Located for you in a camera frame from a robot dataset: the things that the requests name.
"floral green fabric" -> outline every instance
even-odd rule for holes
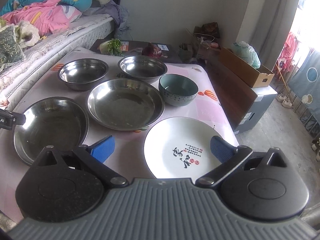
[[[9,26],[0,32],[0,71],[24,59],[24,54],[16,42],[15,26]]]

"dark wooden table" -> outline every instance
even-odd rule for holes
[[[95,41],[95,43],[90,48],[91,51],[94,51],[96,53],[100,54],[99,46],[101,43],[108,41],[110,39],[98,39]],[[142,49],[148,45],[148,42],[146,41],[122,41],[121,42],[128,42],[128,48],[127,51],[122,51],[122,54],[126,56],[133,56],[133,55],[141,55]],[[165,45],[168,50],[162,50],[162,56],[159,59],[160,61],[164,63],[177,63],[181,64],[182,61],[178,56],[177,50],[173,48],[173,46],[169,44],[161,44],[161,43],[153,43],[156,46],[158,45]]]

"pink blanket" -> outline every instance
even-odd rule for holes
[[[9,24],[18,24],[21,20],[29,21],[39,29],[40,37],[46,33],[56,33],[68,28],[70,22],[81,16],[73,6],[57,5],[61,0],[35,2],[2,16]]]

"gray ribbed panel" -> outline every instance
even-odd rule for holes
[[[260,223],[240,217],[213,190],[189,179],[135,179],[111,190],[84,217],[55,224],[25,219],[9,235],[14,240],[307,240],[316,233],[299,218]]]

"blue curtain with circles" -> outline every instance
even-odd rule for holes
[[[320,123],[320,52],[309,54],[288,86]]]

